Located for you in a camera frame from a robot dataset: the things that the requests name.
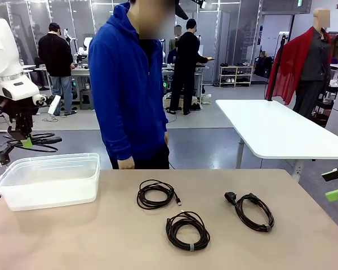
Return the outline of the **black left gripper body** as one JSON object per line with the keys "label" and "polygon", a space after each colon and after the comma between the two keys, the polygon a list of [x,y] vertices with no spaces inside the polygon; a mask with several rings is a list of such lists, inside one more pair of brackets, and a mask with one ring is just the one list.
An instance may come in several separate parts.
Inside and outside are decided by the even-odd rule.
{"label": "black left gripper body", "polygon": [[8,128],[9,134],[31,134],[33,127],[32,111],[10,112],[7,115],[11,123]]}

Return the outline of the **person's right hand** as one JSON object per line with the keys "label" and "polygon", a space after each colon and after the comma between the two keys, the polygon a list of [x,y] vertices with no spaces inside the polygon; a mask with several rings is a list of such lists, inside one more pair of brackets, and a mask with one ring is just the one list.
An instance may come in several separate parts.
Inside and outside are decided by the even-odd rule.
{"label": "person's right hand", "polygon": [[120,170],[135,168],[135,162],[132,156],[126,160],[118,160],[117,162],[118,162],[118,168]]}

